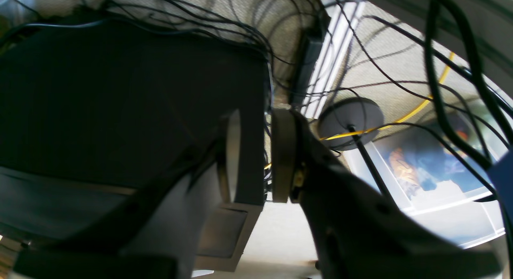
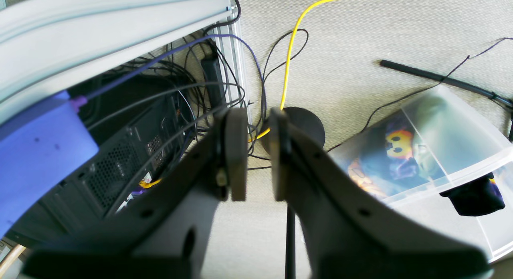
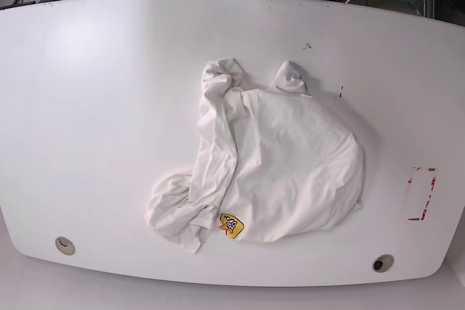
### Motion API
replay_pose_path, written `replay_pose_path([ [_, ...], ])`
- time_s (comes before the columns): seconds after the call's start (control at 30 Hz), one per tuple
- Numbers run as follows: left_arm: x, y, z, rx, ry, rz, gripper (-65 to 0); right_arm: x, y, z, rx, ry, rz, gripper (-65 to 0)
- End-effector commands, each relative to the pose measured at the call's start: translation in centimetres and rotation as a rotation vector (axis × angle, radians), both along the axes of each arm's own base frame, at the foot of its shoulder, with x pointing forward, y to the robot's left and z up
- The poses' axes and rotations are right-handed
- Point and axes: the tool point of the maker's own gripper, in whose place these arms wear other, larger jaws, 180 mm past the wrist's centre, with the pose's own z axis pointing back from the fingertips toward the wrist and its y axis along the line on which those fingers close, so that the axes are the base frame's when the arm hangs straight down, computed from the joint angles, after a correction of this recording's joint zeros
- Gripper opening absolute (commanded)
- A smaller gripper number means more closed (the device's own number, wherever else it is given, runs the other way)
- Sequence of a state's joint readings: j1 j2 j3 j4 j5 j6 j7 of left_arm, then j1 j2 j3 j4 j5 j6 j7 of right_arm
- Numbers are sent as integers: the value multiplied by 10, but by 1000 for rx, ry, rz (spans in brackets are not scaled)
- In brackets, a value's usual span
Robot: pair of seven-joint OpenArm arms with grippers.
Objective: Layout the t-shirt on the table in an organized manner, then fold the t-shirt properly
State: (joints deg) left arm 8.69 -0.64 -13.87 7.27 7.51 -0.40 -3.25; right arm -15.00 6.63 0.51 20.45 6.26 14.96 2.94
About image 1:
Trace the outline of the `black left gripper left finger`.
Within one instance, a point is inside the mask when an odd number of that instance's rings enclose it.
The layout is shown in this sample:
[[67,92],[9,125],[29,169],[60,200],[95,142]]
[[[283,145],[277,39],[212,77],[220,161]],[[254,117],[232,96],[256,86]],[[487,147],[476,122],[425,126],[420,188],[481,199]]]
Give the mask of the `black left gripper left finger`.
[[237,109],[205,149],[190,146],[150,184],[85,230],[20,252],[14,279],[190,279],[205,223],[236,197]]

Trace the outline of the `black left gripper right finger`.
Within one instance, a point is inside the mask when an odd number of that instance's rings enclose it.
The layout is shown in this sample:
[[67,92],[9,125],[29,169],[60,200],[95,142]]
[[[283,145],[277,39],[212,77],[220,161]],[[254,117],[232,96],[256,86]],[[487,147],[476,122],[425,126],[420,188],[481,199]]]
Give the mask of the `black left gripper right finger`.
[[481,279],[501,265],[434,235],[353,175],[293,109],[271,114],[274,202],[299,204],[324,279]]

